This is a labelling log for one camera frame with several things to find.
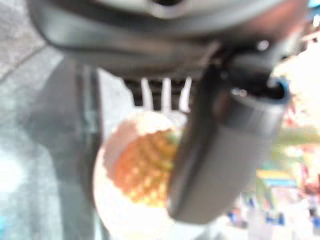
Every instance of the black mount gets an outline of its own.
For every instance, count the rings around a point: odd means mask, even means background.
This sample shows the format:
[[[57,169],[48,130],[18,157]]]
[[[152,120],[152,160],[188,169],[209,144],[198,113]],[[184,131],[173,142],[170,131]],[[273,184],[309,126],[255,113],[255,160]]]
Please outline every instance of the black mount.
[[[286,82],[269,80],[281,59],[278,47],[223,52],[212,59],[169,183],[167,209],[174,219],[211,222],[255,177],[290,99]]]

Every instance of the gray floor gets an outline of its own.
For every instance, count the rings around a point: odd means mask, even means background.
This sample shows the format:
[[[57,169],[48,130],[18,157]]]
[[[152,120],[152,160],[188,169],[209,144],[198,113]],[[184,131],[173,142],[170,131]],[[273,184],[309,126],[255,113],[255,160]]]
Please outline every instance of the gray floor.
[[[45,45],[22,0],[0,0],[0,239],[106,239],[90,195],[75,65]]]

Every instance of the white prong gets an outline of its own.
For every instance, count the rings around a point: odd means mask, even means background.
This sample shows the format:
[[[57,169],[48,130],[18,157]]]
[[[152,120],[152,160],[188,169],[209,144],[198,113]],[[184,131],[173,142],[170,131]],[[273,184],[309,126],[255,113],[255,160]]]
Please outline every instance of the white prong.
[[[154,110],[154,102],[152,97],[152,92],[149,86],[148,79],[143,77],[141,79],[141,89],[142,89],[142,102],[143,107],[147,111],[153,111]]]
[[[190,112],[189,109],[189,96],[191,90],[192,79],[188,76],[185,80],[184,87],[181,90],[179,98],[179,110],[185,113]]]
[[[162,81],[161,111],[164,113],[171,111],[171,79],[167,77]]]

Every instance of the metal screw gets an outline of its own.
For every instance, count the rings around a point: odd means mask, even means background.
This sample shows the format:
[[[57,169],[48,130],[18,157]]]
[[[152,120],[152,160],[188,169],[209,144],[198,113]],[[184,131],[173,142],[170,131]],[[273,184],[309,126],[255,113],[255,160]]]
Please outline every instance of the metal screw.
[[[267,48],[269,47],[269,41],[268,40],[263,40],[263,41],[260,41],[256,48],[259,50],[259,51],[264,51],[266,50]]]

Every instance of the black plastic handle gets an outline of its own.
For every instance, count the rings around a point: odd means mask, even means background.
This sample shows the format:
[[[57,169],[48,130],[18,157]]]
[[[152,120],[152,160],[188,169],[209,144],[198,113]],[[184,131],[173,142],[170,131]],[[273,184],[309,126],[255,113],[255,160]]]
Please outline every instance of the black plastic handle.
[[[207,224],[223,213],[268,155],[290,93],[276,82],[250,94],[211,66],[192,107],[169,183],[168,213]]]

